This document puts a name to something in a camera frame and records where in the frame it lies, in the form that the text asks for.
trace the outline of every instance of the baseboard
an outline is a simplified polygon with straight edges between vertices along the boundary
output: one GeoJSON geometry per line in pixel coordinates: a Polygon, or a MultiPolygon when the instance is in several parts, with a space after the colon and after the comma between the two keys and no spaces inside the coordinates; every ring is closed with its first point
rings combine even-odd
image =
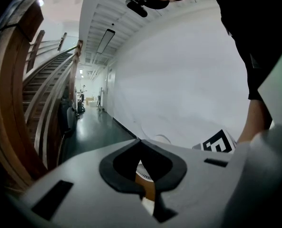
{"type": "Polygon", "coordinates": [[[131,131],[129,131],[126,127],[124,127],[117,119],[115,119],[114,117],[112,117],[112,119],[120,125],[121,128],[123,128],[127,133],[129,133],[133,138],[138,139],[138,137],[133,134],[131,131]]]}

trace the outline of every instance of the black shirt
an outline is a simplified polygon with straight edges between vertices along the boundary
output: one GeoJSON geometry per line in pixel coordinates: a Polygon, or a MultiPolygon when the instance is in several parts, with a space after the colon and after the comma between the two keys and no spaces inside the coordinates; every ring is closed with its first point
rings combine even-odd
{"type": "Polygon", "coordinates": [[[249,99],[261,100],[258,87],[282,54],[282,0],[217,0],[221,21],[243,59],[249,99]]]}

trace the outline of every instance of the corridor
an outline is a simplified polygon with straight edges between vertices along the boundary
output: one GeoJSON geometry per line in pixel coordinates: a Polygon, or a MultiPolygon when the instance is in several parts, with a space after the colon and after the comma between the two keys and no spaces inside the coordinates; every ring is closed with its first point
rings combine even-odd
{"type": "Polygon", "coordinates": [[[99,112],[96,107],[85,107],[86,112],[79,116],[76,130],[64,140],[59,163],[83,152],[133,139],[108,113],[99,112]]]}

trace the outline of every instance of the green floor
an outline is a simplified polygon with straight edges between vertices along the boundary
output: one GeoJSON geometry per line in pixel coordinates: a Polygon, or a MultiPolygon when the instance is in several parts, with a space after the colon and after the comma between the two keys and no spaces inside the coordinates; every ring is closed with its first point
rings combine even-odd
{"type": "Polygon", "coordinates": [[[83,152],[96,150],[114,143],[133,139],[106,112],[96,108],[86,107],[81,114],[76,130],[64,141],[60,162],[83,152]]]}

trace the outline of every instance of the person's arm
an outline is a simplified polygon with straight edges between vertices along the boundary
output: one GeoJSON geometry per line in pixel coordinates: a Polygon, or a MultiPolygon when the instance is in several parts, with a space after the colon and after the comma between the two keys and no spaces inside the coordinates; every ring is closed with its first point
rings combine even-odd
{"type": "Polygon", "coordinates": [[[272,118],[265,104],[260,100],[251,100],[246,123],[238,143],[251,141],[256,134],[269,129],[271,123],[272,118]]]}

